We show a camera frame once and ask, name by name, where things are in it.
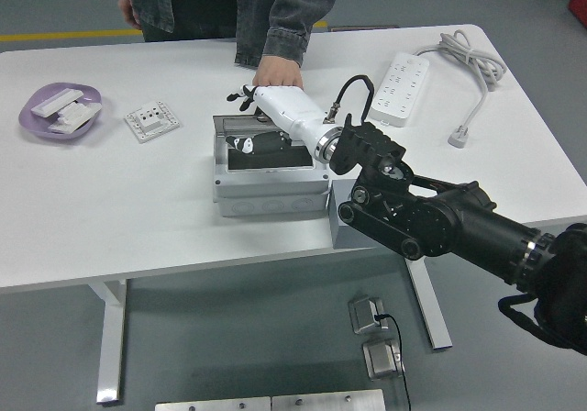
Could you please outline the person's right hand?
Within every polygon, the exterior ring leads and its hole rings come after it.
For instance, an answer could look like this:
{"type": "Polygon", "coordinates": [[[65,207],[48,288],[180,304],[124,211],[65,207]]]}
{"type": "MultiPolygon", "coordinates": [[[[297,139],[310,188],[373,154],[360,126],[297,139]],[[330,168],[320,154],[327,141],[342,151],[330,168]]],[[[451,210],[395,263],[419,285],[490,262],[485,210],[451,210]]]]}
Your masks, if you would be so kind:
{"type": "Polygon", "coordinates": [[[132,0],[118,0],[117,6],[125,23],[135,30],[141,30],[140,19],[134,9],[132,0]]]}

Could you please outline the person's left hand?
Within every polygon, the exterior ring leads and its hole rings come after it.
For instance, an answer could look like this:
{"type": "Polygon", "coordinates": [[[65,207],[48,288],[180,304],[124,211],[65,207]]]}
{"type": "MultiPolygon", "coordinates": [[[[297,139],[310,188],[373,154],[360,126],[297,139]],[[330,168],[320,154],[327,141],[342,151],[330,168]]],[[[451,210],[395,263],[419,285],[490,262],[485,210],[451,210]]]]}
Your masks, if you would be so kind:
{"type": "Polygon", "coordinates": [[[304,88],[300,65],[279,56],[264,55],[253,77],[254,86],[295,86],[304,88]]]}

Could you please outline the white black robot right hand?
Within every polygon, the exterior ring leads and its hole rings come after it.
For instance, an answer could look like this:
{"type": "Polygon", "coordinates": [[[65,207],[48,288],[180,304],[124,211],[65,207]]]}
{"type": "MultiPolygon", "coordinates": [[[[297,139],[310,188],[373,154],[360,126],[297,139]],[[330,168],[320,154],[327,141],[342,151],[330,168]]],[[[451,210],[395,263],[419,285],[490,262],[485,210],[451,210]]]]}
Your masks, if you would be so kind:
{"type": "Polygon", "coordinates": [[[322,163],[332,157],[342,128],[324,121],[326,115],[318,105],[296,86],[245,85],[227,97],[234,101],[244,97],[243,110],[254,103],[277,129],[253,137],[226,137],[226,143],[248,155],[284,152],[294,141],[301,141],[309,154],[322,163]]]}

